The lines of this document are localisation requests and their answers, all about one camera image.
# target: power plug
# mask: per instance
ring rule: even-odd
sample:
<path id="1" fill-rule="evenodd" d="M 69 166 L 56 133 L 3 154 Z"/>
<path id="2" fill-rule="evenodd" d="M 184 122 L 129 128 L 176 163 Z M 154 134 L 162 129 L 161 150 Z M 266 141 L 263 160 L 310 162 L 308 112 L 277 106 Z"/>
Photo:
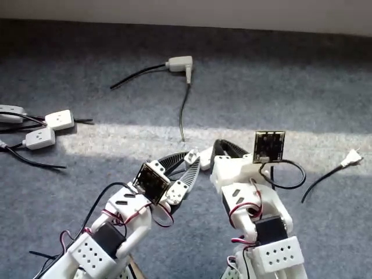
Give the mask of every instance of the power plug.
<path id="1" fill-rule="evenodd" d="M 165 63 L 169 71 L 185 71 L 186 83 L 191 83 L 192 56 L 172 57 Z"/>
<path id="2" fill-rule="evenodd" d="M 25 111 L 20 106 L 8 106 L 0 105 L 0 112 L 13 112 L 19 113 L 20 115 L 25 115 Z M 15 115 L 0 115 L 0 122 L 3 123 L 22 123 L 23 118 Z"/>
<path id="3" fill-rule="evenodd" d="M 69 109 L 46 115 L 45 122 L 49 128 L 52 128 L 55 131 L 75 126 L 74 116 Z"/>
<path id="4" fill-rule="evenodd" d="M 55 143 L 54 130 L 49 127 L 28 133 L 26 139 L 22 142 L 23 146 L 31 150 L 44 148 Z"/>

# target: white plug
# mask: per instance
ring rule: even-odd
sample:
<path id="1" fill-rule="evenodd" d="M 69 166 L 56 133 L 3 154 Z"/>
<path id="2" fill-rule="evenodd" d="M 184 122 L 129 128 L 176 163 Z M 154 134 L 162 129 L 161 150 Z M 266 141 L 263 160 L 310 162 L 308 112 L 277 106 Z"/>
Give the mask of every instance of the white plug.
<path id="1" fill-rule="evenodd" d="M 75 126 L 74 117 L 69 109 L 46 115 L 45 122 L 49 128 L 52 128 L 55 131 Z"/>
<path id="2" fill-rule="evenodd" d="M 13 112 L 25 115 L 24 109 L 20 106 L 0 105 L 0 112 Z M 22 123 L 23 118 L 15 115 L 0 115 L 0 122 L 3 123 Z"/>
<path id="3" fill-rule="evenodd" d="M 355 149 L 351 149 L 346 158 L 341 162 L 341 166 L 347 167 L 350 165 L 358 164 L 363 158 L 356 152 Z"/>
<path id="4" fill-rule="evenodd" d="M 44 148 L 55 143 L 54 130 L 49 127 L 28 133 L 26 139 L 22 142 L 23 146 L 31 150 Z"/>
<path id="5" fill-rule="evenodd" d="M 186 83 L 191 84 L 192 56 L 180 56 L 169 58 L 165 66 L 169 71 L 185 71 Z"/>

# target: cable connector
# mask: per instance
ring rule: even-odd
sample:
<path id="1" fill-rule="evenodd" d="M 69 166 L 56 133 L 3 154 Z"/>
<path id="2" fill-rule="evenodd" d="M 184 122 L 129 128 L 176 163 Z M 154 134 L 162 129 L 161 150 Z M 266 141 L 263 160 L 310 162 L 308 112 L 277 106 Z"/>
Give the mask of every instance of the cable connector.
<path id="1" fill-rule="evenodd" d="M 354 166 L 363 160 L 355 149 L 351 149 L 346 158 L 341 162 L 342 167 Z"/>
<path id="2" fill-rule="evenodd" d="M 192 56 L 179 56 L 169 58 L 165 66 L 169 71 L 185 71 L 186 83 L 191 84 Z"/>
<path id="3" fill-rule="evenodd" d="M 0 148 L 6 148 L 7 144 L 0 139 Z"/>

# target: black flexible strap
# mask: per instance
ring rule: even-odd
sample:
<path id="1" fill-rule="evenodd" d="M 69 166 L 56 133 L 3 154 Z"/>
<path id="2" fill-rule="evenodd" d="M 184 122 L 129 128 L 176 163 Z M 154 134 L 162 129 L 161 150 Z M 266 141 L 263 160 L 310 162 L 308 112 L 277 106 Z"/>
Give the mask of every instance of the black flexible strap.
<path id="1" fill-rule="evenodd" d="M 212 156 L 210 158 L 210 169 L 213 170 L 214 157 L 216 156 L 228 155 L 232 158 L 243 158 L 243 155 L 245 154 L 249 154 L 249 152 L 240 146 L 233 144 L 226 139 L 217 139 L 213 145 Z"/>

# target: gray carpet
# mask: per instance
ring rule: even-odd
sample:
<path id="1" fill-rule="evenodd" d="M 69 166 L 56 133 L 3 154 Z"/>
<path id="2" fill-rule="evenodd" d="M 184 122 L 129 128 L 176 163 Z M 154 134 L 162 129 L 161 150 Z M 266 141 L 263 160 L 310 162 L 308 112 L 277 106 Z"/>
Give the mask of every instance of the gray carpet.
<path id="1" fill-rule="evenodd" d="M 320 184 L 306 204 L 300 204 L 304 188 L 279 195 L 294 219 L 309 278 L 372 277 L 371 39 L 8 20 L 0 31 L 0 103 L 38 115 L 70 108 L 96 123 L 60 134 L 53 148 L 23 151 L 68 165 L 63 174 L 0 153 L 0 278 L 32 278 L 44 260 L 28 250 L 59 253 L 59 233 L 76 231 L 101 189 L 130 181 L 143 161 L 203 149 L 216 138 L 251 151 L 259 129 L 287 130 L 284 156 L 307 170 L 306 185 L 360 148 L 362 165 Z M 186 143 L 177 120 L 183 75 L 159 71 L 108 90 L 180 55 L 195 61 Z M 23 137 L 1 135 L 8 144 Z M 287 183 L 296 175 L 287 167 L 276 172 Z M 219 278 L 239 232 L 207 175 L 174 217 L 172 228 L 154 226 L 136 249 L 140 268 L 148 278 Z"/>

